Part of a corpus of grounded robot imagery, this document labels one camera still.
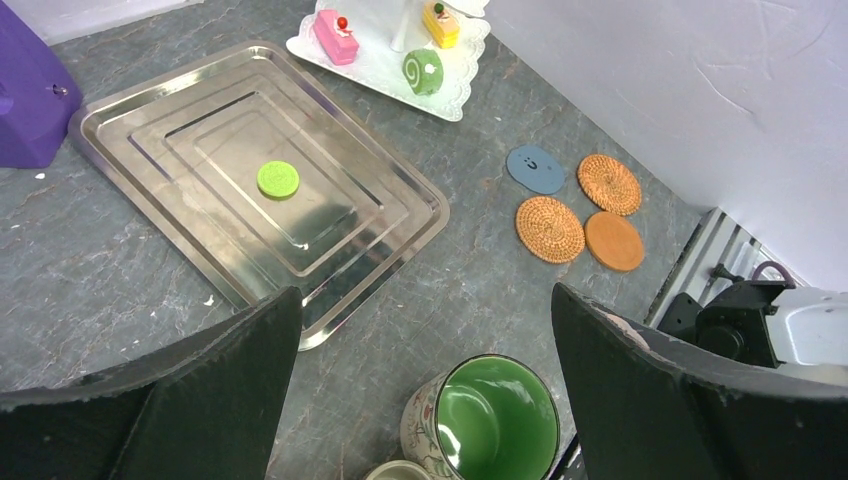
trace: purple container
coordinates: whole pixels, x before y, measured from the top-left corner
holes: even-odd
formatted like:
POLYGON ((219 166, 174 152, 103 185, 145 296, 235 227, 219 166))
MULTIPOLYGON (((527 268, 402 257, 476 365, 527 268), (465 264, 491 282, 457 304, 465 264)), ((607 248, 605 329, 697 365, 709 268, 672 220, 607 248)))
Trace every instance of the purple container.
POLYGON ((62 62, 0 0, 0 167, 50 165, 80 103, 62 62))

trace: mug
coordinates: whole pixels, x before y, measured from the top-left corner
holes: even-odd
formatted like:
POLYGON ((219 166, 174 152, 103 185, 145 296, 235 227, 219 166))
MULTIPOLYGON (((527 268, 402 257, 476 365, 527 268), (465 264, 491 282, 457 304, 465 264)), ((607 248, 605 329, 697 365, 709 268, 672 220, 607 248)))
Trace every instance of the mug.
POLYGON ((544 382, 502 355, 470 358, 424 384, 401 419, 404 456, 434 479, 542 480, 560 425, 544 382))

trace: white serving tray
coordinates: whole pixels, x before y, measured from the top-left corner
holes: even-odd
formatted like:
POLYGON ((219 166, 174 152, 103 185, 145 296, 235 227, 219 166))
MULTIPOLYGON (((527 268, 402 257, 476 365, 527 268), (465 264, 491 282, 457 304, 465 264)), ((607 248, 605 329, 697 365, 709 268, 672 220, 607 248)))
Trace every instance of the white serving tray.
MULTIPOLYGON (((488 0, 447 1, 463 9, 479 11, 488 0)), ((307 15, 300 24, 300 33, 286 42, 286 48, 306 61, 326 68, 345 78, 365 85, 384 95, 435 115, 450 122, 462 119, 462 106, 471 95, 471 80, 477 75, 477 60, 486 48, 484 42, 491 31, 485 20, 468 18, 456 10, 451 13, 460 26, 460 38, 453 48, 442 50, 432 41, 430 33, 421 21, 423 0, 416 0, 416 7, 409 21, 405 48, 395 52, 390 44, 403 15, 405 2, 397 0, 318 0, 315 12, 334 9, 347 17, 349 29, 359 42, 356 61, 350 65, 337 66, 330 61, 318 38, 312 31, 315 14, 307 15), (417 48, 436 50, 445 68, 442 88, 430 96, 418 96, 412 92, 403 75, 402 64, 406 54, 417 48)))

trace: brown coaster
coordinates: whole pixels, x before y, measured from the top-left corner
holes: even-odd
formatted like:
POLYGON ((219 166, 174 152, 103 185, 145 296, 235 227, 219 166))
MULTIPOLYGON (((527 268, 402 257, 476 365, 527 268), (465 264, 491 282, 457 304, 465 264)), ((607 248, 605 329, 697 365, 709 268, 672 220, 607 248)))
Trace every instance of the brown coaster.
POLYGON ((612 157, 584 158, 577 167, 577 180, 595 205, 616 215, 630 215, 642 204, 642 189, 636 177, 612 157))
POLYGON ((580 220, 551 197, 525 200, 515 214, 515 229, 533 255, 550 263, 570 262, 586 246, 580 220))
POLYGON ((645 258, 636 228, 610 212, 598 212, 586 222, 586 244, 603 266, 617 272, 635 270, 645 258))

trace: green disc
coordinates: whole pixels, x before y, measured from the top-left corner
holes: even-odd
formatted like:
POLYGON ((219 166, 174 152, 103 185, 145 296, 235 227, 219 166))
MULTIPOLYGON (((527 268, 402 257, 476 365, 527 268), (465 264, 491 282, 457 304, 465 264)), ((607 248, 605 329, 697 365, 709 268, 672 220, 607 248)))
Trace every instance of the green disc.
POLYGON ((256 175, 259 190, 273 198, 288 197, 300 185, 297 170, 286 162, 268 162, 256 175))

